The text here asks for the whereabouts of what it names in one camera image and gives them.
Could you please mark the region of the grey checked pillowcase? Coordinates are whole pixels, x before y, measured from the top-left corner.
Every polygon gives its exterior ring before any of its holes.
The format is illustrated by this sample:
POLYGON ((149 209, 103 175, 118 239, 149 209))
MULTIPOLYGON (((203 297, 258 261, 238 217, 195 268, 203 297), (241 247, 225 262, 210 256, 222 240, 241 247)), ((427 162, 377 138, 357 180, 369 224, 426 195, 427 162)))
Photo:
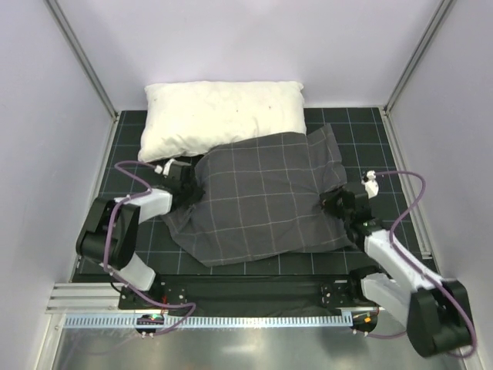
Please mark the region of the grey checked pillowcase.
POLYGON ((163 216, 172 240, 207 267, 347 247, 320 196, 347 183, 332 128, 218 146, 194 167, 204 195, 163 216))

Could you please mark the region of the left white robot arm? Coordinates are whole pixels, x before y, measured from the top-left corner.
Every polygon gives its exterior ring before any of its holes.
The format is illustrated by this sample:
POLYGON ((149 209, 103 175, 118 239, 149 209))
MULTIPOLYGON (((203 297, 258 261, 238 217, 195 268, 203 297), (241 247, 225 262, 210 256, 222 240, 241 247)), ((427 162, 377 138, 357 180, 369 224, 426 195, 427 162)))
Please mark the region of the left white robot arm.
POLYGON ((163 183, 157 187, 125 169, 130 165, 138 166, 139 162, 120 161, 115 169, 141 183, 144 191, 113 199, 94 199, 75 249, 80 257, 98 264, 117 281, 136 289, 136 300, 152 309, 162 302, 163 289, 157 285, 158 274, 136 253, 139 225, 197 203, 204 191, 190 163, 174 159, 163 165, 147 163, 148 168, 162 177, 163 183))

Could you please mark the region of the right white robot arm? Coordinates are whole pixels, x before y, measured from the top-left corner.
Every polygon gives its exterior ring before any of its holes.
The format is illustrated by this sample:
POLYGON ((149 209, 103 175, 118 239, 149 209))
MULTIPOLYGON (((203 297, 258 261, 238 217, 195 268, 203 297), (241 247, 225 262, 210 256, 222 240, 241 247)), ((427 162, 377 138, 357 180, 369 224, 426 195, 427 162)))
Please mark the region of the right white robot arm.
POLYGON ((423 358, 463 347, 475 350, 478 340, 465 286, 433 272, 408 251, 372 214, 373 195, 361 183, 320 195, 322 210, 341 220, 348 239, 383 269, 349 283, 348 299, 383 307, 404 326, 423 358))

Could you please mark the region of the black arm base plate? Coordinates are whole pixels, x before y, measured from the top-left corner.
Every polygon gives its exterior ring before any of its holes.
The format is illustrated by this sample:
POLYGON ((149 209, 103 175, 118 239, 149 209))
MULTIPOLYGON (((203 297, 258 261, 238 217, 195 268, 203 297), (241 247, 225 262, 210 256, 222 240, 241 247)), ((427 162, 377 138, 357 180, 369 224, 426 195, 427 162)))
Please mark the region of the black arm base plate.
POLYGON ((276 318, 374 310, 348 274, 163 275, 165 304, 196 304, 197 317, 276 318))

